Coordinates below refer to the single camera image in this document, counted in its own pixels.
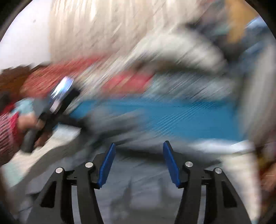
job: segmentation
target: metal pin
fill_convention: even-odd
[[[91,168],[93,165],[94,165],[94,164],[93,164],[92,162],[87,162],[87,163],[85,164],[85,167],[86,167],[86,168]]]
[[[185,166],[187,166],[187,167],[192,167],[192,166],[193,166],[193,163],[190,162],[190,161],[187,161],[187,162],[185,162]]]
[[[221,173],[222,173],[222,169],[221,169],[221,168],[215,168],[215,172],[216,172],[217,174],[221,174]]]
[[[56,170],[55,170],[55,172],[56,172],[57,174],[62,173],[62,171],[63,171],[63,168],[61,168],[61,167],[56,168]]]

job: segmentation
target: gray cloth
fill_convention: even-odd
[[[182,189],[172,183],[162,155],[162,144],[169,140],[175,151],[187,160],[203,167],[218,164],[217,155],[187,147],[185,141],[169,136],[154,137],[142,130],[142,121],[135,112],[112,116],[107,110],[95,109],[84,118],[90,127],[68,145],[50,150],[30,169],[24,179],[13,188],[15,201],[20,205],[19,218],[26,222],[34,201],[33,194],[42,190],[57,167],[72,170],[92,161],[111,142],[116,144],[116,156],[107,183],[96,190],[103,221],[108,223],[173,223],[177,214]],[[77,218],[76,190],[72,190],[73,213]],[[202,223],[204,211],[200,212]]]

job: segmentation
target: blue rubber pad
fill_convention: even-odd
[[[169,169],[172,182],[176,185],[176,187],[179,187],[179,168],[177,167],[176,162],[173,158],[171,147],[168,145],[167,142],[163,143],[163,157]]]
[[[85,116],[97,101],[84,101],[72,112],[72,117]],[[112,113],[134,110],[144,112],[145,129],[159,137],[176,136],[188,140],[199,138],[242,141],[234,104],[231,102],[157,102],[139,98],[107,100],[103,102]]]
[[[100,188],[106,183],[109,171],[115,158],[115,154],[116,145],[112,143],[99,170],[99,179],[97,184]]]

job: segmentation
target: beige curtain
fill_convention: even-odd
[[[199,16],[197,0],[53,0],[52,61],[128,53],[151,30]]]

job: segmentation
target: red and white striped sleeve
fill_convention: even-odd
[[[9,162],[18,151],[14,144],[12,125],[8,114],[0,116],[0,166]]]

